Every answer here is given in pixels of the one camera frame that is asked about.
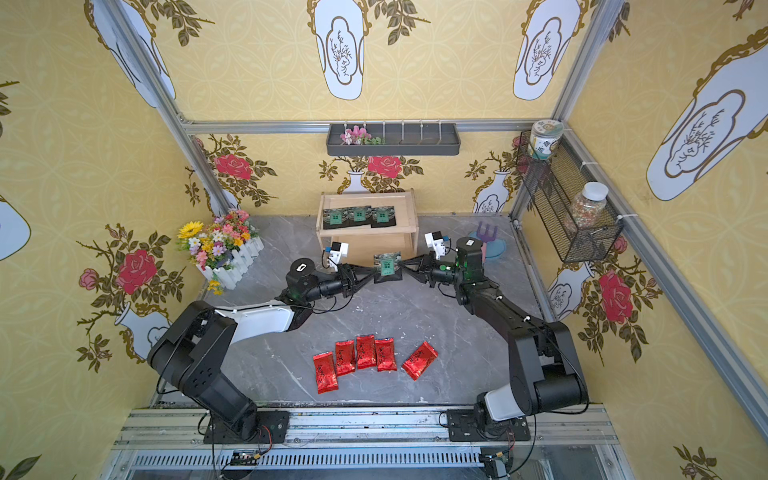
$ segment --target wall-mounted gray tray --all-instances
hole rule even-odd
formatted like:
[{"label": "wall-mounted gray tray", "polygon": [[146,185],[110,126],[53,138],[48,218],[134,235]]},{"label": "wall-mounted gray tray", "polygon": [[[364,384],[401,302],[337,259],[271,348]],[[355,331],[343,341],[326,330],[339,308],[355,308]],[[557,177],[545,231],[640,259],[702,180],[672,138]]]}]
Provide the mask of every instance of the wall-mounted gray tray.
[{"label": "wall-mounted gray tray", "polygon": [[366,122],[366,131],[374,138],[380,137],[380,145],[347,145],[341,140],[345,129],[362,124],[331,124],[326,146],[328,155],[351,157],[356,155],[458,155],[462,140],[456,124],[443,123],[382,123]]}]

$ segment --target glass jar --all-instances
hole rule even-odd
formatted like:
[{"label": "glass jar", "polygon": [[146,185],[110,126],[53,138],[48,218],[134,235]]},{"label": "glass jar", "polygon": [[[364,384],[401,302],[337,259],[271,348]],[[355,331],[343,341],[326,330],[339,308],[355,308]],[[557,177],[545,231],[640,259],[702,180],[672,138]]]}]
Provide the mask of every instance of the glass jar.
[{"label": "glass jar", "polygon": [[568,230],[575,232],[577,228],[589,228],[595,225],[600,213],[605,208],[608,187],[600,182],[588,182],[584,189],[576,194],[571,204],[570,212],[576,225],[566,225]]}]

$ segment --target white picket fence planter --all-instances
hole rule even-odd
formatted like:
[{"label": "white picket fence planter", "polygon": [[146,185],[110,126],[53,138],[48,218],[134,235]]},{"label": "white picket fence planter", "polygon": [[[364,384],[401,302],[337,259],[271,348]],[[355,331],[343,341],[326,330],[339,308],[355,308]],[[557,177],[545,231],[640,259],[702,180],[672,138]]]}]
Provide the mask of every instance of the white picket fence planter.
[{"label": "white picket fence planter", "polygon": [[223,267],[212,269],[206,266],[205,269],[202,269],[200,265],[196,264],[195,266],[209,282],[214,279],[214,274],[216,274],[221,286],[232,290],[248,271],[248,267],[253,263],[253,258],[258,257],[259,252],[263,249],[264,243],[259,237],[254,237],[244,243],[239,250],[232,250],[232,260],[228,263],[232,268],[229,270]]}]

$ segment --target small green sticker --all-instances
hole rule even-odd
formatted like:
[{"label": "small green sticker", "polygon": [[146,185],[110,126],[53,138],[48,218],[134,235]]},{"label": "small green sticker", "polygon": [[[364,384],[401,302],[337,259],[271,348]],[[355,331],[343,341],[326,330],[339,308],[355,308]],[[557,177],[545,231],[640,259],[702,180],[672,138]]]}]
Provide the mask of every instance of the small green sticker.
[{"label": "small green sticker", "polygon": [[395,261],[393,259],[382,260],[382,275],[393,275],[395,272]]}]

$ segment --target jar lid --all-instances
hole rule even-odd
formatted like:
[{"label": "jar lid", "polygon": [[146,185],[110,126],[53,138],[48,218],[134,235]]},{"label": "jar lid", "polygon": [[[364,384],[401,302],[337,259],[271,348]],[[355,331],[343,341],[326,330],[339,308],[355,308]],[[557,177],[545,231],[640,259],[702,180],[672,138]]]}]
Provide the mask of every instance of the jar lid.
[{"label": "jar lid", "polygon": [[581,194],[593,202],[599,202],[608,196],[608,187],[600,182],[587,182]]},{"label": "jar lid", "polygon": [[557,120],[539,120],[533,123],[531,130],[537,137],[560,137],[563,134],[563,123]]}]

